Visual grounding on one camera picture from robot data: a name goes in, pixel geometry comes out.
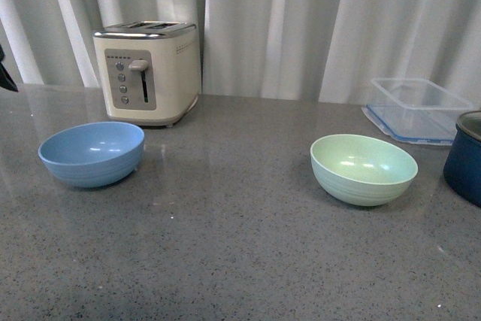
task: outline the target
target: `toaster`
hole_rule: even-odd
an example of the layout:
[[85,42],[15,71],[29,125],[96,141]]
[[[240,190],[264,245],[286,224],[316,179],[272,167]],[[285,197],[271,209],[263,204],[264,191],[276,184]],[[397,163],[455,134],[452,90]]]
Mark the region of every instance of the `toaster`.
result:
[[193,23],[142,21],[93,34],[107,115],[139,126],[172,126],[201,89]]

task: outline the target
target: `bowl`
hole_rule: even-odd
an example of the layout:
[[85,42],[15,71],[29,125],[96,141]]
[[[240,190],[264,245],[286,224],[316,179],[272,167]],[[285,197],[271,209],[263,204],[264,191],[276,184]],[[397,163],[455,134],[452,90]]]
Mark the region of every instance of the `bowl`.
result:
[[129,175],[144,151],[144,131],[130,123],[83,124],[48,138],[39,148],[45,167],[72,186],[99,187]]
[[363,135],[320,138],[311,146],[310,158],[322,188],[358,206],[377,206],[396,199],[418,172],[409,153]]
[[481,111],[459,116],[456,128],[444,179],[460,196],[481,207]]

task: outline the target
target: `clear plastic container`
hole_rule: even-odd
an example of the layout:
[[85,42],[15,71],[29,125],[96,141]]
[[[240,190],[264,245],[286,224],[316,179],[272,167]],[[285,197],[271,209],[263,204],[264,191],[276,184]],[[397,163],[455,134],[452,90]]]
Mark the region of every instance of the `clear plastic container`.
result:
[[414,144],[450,145],[456,120],[473,105],[426,79],[377,78],[366,116],[394,139]]

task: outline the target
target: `curtain fold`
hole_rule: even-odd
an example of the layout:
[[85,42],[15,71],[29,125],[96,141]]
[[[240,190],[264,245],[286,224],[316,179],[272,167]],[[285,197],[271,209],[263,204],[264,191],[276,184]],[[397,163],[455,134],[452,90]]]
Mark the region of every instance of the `curtain fold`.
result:
[[0,0],[18,82],[99,86],[92,32],[194,22],[203,92],[364,104],[374,77],[424,77],[481,105],[481,0]]

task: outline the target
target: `navy pot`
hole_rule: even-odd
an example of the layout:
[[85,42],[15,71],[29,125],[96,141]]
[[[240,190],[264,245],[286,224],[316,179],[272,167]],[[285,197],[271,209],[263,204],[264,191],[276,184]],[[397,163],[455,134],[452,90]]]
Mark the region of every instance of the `navy pot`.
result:
[[481,111],[459,116],[444,178],[460,196],[481,207]]

